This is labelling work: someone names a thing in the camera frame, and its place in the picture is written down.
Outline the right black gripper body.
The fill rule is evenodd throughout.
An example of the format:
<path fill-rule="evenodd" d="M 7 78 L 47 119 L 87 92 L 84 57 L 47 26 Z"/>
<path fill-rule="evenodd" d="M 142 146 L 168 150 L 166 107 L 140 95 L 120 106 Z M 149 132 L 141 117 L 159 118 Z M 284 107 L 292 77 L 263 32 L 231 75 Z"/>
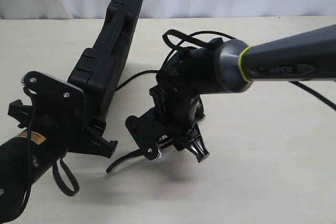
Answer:
<path fill-rule="evenodd" d="M 183 150 L 181 138 L 202 119 L 202 99 L 199 95 L 164 95 L 164 106 L 165 113 L 158 114 L 158 120 L 172 137 L 175 148 Z"/>

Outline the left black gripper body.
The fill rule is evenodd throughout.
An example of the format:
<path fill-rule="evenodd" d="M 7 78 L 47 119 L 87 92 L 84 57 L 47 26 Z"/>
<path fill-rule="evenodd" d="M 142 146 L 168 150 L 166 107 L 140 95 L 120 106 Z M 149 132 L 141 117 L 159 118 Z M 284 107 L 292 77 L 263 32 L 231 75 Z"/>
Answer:
<path fill-rule="evenodd" d="M 33 156 L 64 156 L 68 152 L 94 154 L 93 130 L 74 111 L 47 106 L 36 99 L 25 109 L 26 137 Z"/>

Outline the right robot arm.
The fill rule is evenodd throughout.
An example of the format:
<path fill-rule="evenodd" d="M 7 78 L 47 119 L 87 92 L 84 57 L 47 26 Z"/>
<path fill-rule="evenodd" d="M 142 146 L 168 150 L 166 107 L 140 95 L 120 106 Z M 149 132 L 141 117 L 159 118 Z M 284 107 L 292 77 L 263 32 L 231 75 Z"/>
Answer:
<path fill-rule="evenodd" d="M 174 55 L 150 93 L 166 136 L 199 162 L 209 155 L 195 118 L 202 95 L 242 93 L 258 81 L 335 80 L 335 25 L 255 46 L 236 38 L 205 42 L 175 29 L 162 38 Z"/>

